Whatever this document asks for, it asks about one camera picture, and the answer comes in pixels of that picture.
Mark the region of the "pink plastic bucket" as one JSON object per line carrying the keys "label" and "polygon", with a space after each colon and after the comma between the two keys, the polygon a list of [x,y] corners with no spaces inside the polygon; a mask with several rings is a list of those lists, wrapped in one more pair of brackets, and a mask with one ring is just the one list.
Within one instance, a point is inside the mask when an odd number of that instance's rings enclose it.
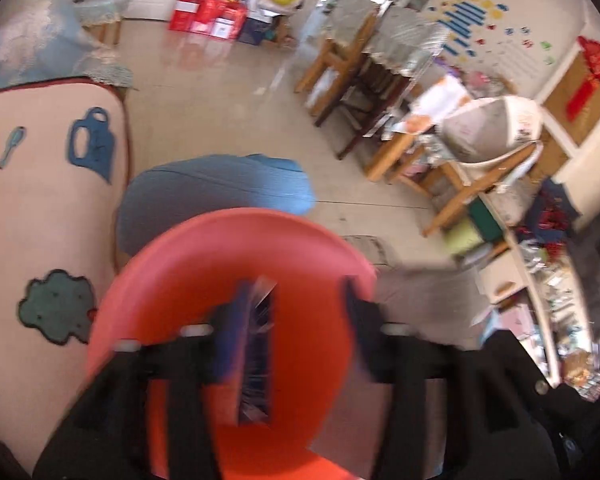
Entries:
{"label": "pink plastic bucket", "polygon": [[271,415],[265,425],[209,417],[227,479],[342,479],[309,450],[347,375],[352,335],[345,278],[373,295],[373,266],[340,236],[280,211],[236,208],[202,214],[163,233],[133,257],[100,303],[86,368],[98,371],[121,339],[160,344],[229,302],[239,284],[269,278],[273,292]]}

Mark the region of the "green trash bin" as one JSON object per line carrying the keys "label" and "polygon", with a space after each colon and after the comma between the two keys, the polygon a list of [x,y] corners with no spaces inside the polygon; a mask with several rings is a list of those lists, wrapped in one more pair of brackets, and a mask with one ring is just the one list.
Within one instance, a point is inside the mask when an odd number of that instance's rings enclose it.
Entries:
{"label": "green trash bin", "polygon": [[446,250],[452,257],[461,257],[484,243],[484,239],[469,217],[458,220],[443,232]]}

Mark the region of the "white TV cabinet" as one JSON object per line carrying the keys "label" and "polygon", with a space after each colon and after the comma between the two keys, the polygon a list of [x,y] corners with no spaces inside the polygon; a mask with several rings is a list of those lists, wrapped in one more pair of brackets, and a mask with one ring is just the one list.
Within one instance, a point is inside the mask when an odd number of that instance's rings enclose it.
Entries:
{"label": "white TV cabinet", "polygon": [[503,239],[483,269],[484,287],[501,312],[524,309],[516,321],[531,318],[533,327],[521,337],[524,348],[556,386],[561,382],[582,389],[595,376],[593,323],[580,280],[564,252],[550,261],[546,251],[518,240],[495,209],[490,196],[480,200],[502,228]]}

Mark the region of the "dark flower bouquet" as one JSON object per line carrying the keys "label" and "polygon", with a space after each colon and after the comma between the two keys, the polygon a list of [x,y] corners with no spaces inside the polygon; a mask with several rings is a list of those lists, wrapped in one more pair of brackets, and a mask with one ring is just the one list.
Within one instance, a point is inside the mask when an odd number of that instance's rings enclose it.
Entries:
{"label": "dark flower bouquet", "polygon": [[574,233],[573,223],[579,217],[566,188],[546,178],[516,227],[517,240],[535,242],[546,250],[550,260],[555,260],[565,251],[566,241]]}

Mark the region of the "wooden chair with cover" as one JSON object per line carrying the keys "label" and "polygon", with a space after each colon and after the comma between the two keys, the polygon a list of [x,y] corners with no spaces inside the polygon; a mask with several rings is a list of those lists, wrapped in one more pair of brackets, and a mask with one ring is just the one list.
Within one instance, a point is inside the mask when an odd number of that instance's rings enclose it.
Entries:
{"label": "wooden chair with cover", "polygon": [[403,171],[422,157],[440,169],[455,195],[422,230],[427,237],[457,218],[480,193],[489,188],[505,192],[522,178],[543,151],[542,127],[542,108],[522,96],[465,98],[440,119],[425,112],[408,113],[365,175],[371,181],[401,181],[426,194],[428,190]]}

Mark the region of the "blue jeans knee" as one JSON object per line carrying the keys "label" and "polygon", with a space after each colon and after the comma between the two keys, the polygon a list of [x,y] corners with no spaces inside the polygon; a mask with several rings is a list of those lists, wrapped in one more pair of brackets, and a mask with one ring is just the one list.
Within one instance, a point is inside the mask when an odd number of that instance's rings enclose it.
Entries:
{"label": "blue jeans knee", "polygon": [[126,189],[116,224],[129,256],[178,224],[208,212],[266,208],[306,214],[316,203],[298,162],[263,154],[214,154],[169,162],[138,174]]}

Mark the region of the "dark wooden chair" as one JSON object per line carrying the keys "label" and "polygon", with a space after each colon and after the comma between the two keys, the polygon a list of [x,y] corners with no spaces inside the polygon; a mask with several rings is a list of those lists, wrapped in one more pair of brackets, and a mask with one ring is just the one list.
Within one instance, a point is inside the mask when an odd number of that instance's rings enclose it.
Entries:
{"label": "dark wooden chair", "polygon": [[314,120],[314,126],[321,127],[336,110],[347,119],[353,136],[336,154],[336,159],[345,159],[415,82],[415,74],[394,72],[369,54],[363,54],[352,72],[337,84],[335,94]]}

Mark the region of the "pink sofa cushion with appliques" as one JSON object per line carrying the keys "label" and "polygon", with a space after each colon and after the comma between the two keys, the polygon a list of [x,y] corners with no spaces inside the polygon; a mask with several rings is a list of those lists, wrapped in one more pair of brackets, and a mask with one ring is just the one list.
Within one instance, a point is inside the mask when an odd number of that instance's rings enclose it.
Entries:
{"label": "pink sofa cushion with appliques", "polygon": [[0,91],[0,448],[25,471],[82,385],[129,173],[126,109],[109,88]]}

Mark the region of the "wooden dining chair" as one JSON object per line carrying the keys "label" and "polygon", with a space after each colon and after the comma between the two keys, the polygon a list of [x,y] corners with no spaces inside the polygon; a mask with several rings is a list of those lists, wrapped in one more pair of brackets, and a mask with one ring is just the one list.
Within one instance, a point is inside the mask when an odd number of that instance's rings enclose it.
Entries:
{"label": "wooden dining chair", "polygon": [[362,62],[363,50],[372,38],[378,20],[378,7],[368,11],[362,22],[353,27],[352,39],[344,44],[331,32],[317,56],[294,87],[294,92],[308,92],[308,109],[319,126],[347,92],[350,81]]}

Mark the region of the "red Chinese knot decoration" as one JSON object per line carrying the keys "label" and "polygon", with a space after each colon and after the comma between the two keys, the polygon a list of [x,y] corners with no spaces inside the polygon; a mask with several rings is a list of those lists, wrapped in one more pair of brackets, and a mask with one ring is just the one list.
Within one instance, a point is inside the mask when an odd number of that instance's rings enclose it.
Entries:
{"label": "red Chinese knot decoration", "polygon": [[574,122],[600,85],[600,42],[585,36],[578,37],[588,74],[566,105],[566,117]]}

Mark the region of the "red gift boxes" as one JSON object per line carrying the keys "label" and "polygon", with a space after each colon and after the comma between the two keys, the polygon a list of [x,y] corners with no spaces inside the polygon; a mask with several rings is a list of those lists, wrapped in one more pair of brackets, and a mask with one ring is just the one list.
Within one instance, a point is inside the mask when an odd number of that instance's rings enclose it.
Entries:
{"label": "red gift boxes", "polygon": [[176,0],[169,29],[226,41],[237,39],[248,6],[234,0]]}

